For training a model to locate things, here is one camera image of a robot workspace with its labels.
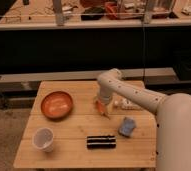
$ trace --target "paper cup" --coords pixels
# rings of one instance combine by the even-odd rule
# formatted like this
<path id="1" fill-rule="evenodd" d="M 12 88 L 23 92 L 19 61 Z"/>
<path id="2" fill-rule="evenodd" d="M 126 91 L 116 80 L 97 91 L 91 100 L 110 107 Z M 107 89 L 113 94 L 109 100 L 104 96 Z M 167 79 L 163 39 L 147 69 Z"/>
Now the paper cup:
<path id="1" fill-rule="evenodd" d="M 50 128 L 40 128 L 33 135 L 33 146 L 44 152 L 53 150 L 53 131 Z"/>

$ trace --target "wooden tabletop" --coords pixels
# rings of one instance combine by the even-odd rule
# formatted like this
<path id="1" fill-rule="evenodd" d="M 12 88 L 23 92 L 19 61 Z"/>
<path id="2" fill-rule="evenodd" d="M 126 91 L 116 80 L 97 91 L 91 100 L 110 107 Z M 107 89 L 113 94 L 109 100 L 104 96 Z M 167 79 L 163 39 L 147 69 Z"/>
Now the wooden tabletop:
<path id="1" fill-rule="evenodd" d="M 143 87 L 141 81 L 129 81 Z M 35 99 L 23 138 L 14 161 L 15 168 L 153 168 L 156 158 L 156 123 L 145 110 L 121 110 L 108 106 L 110 119 L 98 114 L 94 97 L 99 87 L 95 81 L 42 82 Z M 68 92 L 74 101 L 71 114 L 61 121 L 51 121 L 40 110 L 43 98 L 54 91 Z M 114 94 L 113 100 L 121 97 Z M 123 118 L 135 120 L 131 138 L 118 134 Z M 33 133 L 41 127 L 54 132 L 55 148 L 51 153 L 32 146 Z M 114 149 L 87 149 L 86 138 L 92 135 L 115 135 Z"/>

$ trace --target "sponge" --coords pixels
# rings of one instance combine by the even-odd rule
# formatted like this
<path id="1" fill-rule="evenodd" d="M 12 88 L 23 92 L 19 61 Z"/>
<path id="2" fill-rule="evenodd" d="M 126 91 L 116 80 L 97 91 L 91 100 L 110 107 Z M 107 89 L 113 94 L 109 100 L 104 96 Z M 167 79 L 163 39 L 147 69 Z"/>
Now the sponge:
<path id="1" fill-rule="evenodd" d="M 118 132 L 125 137 L 130 137 L 135 127 L 135 121 L 131 118 L 125 117 Z"/>

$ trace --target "wooden bowl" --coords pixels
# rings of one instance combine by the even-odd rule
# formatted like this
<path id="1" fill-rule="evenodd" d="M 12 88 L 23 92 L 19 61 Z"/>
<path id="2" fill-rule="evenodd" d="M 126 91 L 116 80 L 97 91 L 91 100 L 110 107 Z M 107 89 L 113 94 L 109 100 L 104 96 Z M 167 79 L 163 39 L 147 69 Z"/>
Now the wooden bowl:
<path id="1" fill-rule="evenodd" d="M 42 113 L 51 119 L 62 118 L 73 108 L 72 97 L 63 91 L 48 94 L 41 103 Z"/>

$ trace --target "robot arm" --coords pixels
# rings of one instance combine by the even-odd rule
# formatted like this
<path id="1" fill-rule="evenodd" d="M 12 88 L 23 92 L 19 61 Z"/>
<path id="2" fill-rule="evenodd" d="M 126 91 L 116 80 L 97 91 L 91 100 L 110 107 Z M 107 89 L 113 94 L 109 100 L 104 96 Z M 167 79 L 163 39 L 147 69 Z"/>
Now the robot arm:
<path id="1" fill-rule="evenodd" d="M 98 76 L 98 100 L 107 105 L 112 93 L 126 97 L 157 115 L 156 171 L 191 171 L 191 95 L 167 96 L 126 84 L 112 69 Z"/>
<path id="2" fill-rule="evenodd" d="M 167 95 L 127 84 L 120 81 L 121 78 L 122 74 L 118 69 L 112 69 L 99 75 L 97 78 L 100 85 L 98 99 L 107 105 L 112 99 L 112 93 L 116 92 L 151 113 L 156 114 L 159 103 Z"/>

